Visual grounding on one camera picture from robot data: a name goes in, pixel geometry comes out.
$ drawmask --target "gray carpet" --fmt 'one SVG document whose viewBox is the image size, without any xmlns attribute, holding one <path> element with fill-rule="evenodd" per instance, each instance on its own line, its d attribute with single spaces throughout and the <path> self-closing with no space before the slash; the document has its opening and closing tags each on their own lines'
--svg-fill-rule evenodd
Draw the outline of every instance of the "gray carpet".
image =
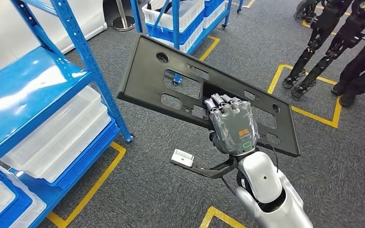
<svg viewBox="0 0 365 228">
<path fill-rule="evenodd" d="M 227 29 L 212 32 L 221 41 L 205 62 L 267 90 L 278 65 L 294 65 L 307 45 L 311 30 L 292 17 L 297 2 L 256 0 L 240 15 L 233 6 Z M 110 25 L 116 13 L 114 7 L 107 8 Z M 134 30 L 121 33 L 109 28 L 89 41 L 114 96 L 134 36 Z M 308 70 L 323 56 L 331 40 L 310 61 Z M 206 40 L 194 56 L 200 57 L 211 42 Z M 347 50 L 322 76 L 337 81 L 362 46 Z M 75 51 L 67 56 L 80 62 Z M 274 95 L 305 111 L 332 118 L 335 97 L 329 92 L 329 84 L 318 82 L 302 99 L 294 100 L 281 88 L 283 78 Z M 248 228 L 256 227 L 221 180 L 209 180 L 169 163 L 175 148 L 195 154 L 203 165 L 223 161 L 226 156 L 212 147 L 205 129 L 117 102 L 136 138 L 128 145 L 117 140 L 127 148 L 124 158 L 70 228 L 197 228 L 210 206 Z M 365 94 L 358 97 L 354 107 L 342 109 L 337 129 L 295 112 L 293 119 L 301 156 L 279 155 L 279 167 L 303 198 L 314 227 L 365 228 Z M 54 211 L 65 219 L 114 156 L 114 151 L 108 150 Z M 226 179 L 233 185 L 235 174 Z M 46 219 L 41 227 L 55 226 Z M 229 226 L 214 218 L 209 227 Z"/>
</svg>

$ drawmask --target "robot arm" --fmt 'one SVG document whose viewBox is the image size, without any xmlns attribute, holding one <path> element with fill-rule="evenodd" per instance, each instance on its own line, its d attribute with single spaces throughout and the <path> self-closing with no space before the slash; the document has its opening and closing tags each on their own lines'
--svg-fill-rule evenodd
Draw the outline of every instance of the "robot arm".
<svg viewBox="0 0 365 228">
<path fill-rule="evenodd" d="M 312 228 L 303 210 L 303 200 L 286 176 L 272 163 L 268 155 L 254 145 L 258 139 L 257 124 L 251 105 L 236 97 L 213 94 L 204 101 L 215 128 L 210 139 L 222 153 L 230 155 L 228 168 L 238 168 L 239 187 L 233 192 L 239 202 L 260 227 Z M 193 156 L 176 150 L 172 163 L 204 176 L 222 177 L 226 170 L 193 166 Z"/>
<path fill-rule="evenodd" d="M 240 204 L 263 228 L 312 228 L 303 210 L 303 200 L 269 156 L 255 152 L 239 162 Z"/>
</svg>

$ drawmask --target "blue shelf board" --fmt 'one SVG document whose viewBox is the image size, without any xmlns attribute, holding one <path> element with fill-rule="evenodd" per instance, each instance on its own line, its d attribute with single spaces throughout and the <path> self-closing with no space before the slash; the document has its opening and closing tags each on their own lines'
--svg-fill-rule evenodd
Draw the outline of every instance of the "blue shelf board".
<svg viewBox="0 0 365 228">
<path fill-rule="evenodd" d="M 23 173 L 19 179 L 27 185 L 30 191 L 38 195 L 46 204 L 45 210 L 37 217 L 29 228 L 37 227 L 42 220 L 54 209 L 61 199 L 69 192 L 76 182 L 86 173 L 93 163 L 103 154 L 110 146 L 111 142 L 119 135 L 120 128 L 116 125 L 115 120 L 111 118 L 111 122 L 105 129 L 88 145 L 88 147 L 75 159 L 74 163 L 69 166 L 69 170 L 64 171 L 65 177 L 60 178 L 72 179 L 72 183 L 66 189 L 59 187 L 51 187 L 45 183 L 43 179 L 35 179 Z"/>
<path fill-rule="evenodd" d="M 196 39 L 194 44 L 191 46 L 191 48 L 187 51 L 187 54 L 191 55 L 199 47 L 202 41 L 205 40 L 208 37 L 208 35 L 219 25 L 220 21 L 223 18 L 225 18 L 229 13 L 230 12 L 226 8 L 224 12 L 220 16 L 218 16 L 217 19 L 211 25 L 209 25 L 209 27 L 204 29 L 202 33 L 199 35 L 199 37 Z"/>
<path fill-rule="evenodd" d="M 93 80 L 38 47 L 0 71 L 0 158 Z"/>
</svg>

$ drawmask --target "rectangular cutout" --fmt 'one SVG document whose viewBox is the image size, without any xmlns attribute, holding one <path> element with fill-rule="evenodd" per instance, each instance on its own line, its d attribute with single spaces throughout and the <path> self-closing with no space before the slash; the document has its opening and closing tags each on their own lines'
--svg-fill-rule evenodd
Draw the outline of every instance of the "rectangular cutout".
<svg viewBox="0 0 365 228">
<path fill-rule="evenodd" d="M 181 101 L 177 97 L 173 97 L 168 94 L 162 94 L 160 100 L 165 106 L 169 106 L 177 110 L 181 109 Z"/>
<path fill-rule="evenodd" d="M 209 80 L 209 74 L 208 74 L 208 72 L 205 72 L 205 71 L 203 71 L 203 70 L 201 70 L 199 68 L 196 68 L 194 66 L 191 66 L 189 64 L 187 64 L 187 67 L 189 69 L 193 70 L 198 77 L 201 77 L 203 79 Z"/>
<path fill-rule="evenodd" d="M 164 86 L 192 98 L 199 99 L 201 95 L 201 84 L 184 75 L 178 74 L 181 78 L 181 83 L 173 85 L 173 79 L 176 74 L 174 71 L 166 70 L 163 79 Z"/>
<path fill-rule="evenodd" d="M 252 101 L 255 101 L 257 98 L 255 94 L 248 92 L 247 90 L 244 90 L 244 96 Z"/>
<path fill-rule="evenodd" d="M 265 127 L 276 129 L 276 119 L 274 115 L 267 113 L 264 110 L 259 109 L 255 106 L 251 106 L 251 110 L 257 123 L 260 123 Z"/>
<path fill-rule="evenodd" d="M 194 109 L 191 110 L 191 115 L 205 120 L 208 119 L 208 111 L 196 105 L 194 105 Z"/>
<path fill-rule="evenodd" d="M 279 144 L 279 138 L 274 134 L 268 133 L 267 140 L 272 144 L 275 144 L 275 145 Z"/>
</svg>

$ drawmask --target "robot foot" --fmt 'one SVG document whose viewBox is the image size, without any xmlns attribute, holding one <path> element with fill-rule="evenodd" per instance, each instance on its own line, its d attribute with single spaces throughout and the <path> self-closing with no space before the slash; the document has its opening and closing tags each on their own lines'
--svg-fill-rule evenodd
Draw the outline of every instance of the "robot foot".
<svg viewBox="0 0 365 228">
<path fill-rule="evenodd" d="M 297 75 L 296 77 L 292 77 L 292 76 L 287 76 L 285 78 L 285 80 L 283 80 L 282 82 L 282 86 L 283 88 L 285 89 L 291 89 L 295 84 L 296 82 L 301 78 L 301 77 L 304 77 L 306 75 L 306 70 L 303 69 L 299 75 Z"/>
<path fill-rule="evenodd" d="M 303 83 L 298 84 L 292 89 L 292 96 L 295 98 L 301 98 L 309 89 L 315 86 L 317 82 L 314 80 L 309 86 L 304 85 Z"/>
</svg>

